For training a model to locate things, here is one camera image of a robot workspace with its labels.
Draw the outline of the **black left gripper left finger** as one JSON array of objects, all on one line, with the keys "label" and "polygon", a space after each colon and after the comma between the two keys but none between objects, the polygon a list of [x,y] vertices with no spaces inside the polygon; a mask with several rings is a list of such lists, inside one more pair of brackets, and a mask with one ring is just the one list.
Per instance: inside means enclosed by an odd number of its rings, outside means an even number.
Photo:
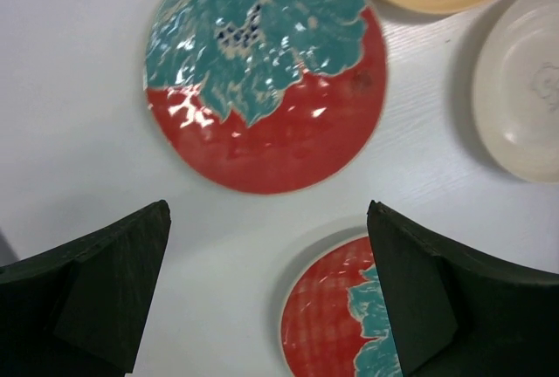
[{"label": "black left gripper left finger", "polygon": [[1,268],[3,376],[133,372],[171,227],[166,201]]}]

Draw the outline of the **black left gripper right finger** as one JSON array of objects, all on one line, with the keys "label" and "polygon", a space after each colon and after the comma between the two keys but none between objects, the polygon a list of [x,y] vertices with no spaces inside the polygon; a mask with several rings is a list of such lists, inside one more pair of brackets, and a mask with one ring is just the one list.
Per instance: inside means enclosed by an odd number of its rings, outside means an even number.
[{"label": "black left gripper right finger", "polygon": [[558,276],[371,202],[368,233],[405,376],[556,376]]}]

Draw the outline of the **cream plate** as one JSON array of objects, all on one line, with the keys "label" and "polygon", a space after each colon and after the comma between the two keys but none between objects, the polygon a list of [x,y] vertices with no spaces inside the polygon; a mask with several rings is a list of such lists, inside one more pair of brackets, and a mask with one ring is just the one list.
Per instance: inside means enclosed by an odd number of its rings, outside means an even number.
[{"label": "cream plate", "polygon": [[516,0],[501,15],[475,66],[472,110],[502,168],[558,181],[558,0]]}]

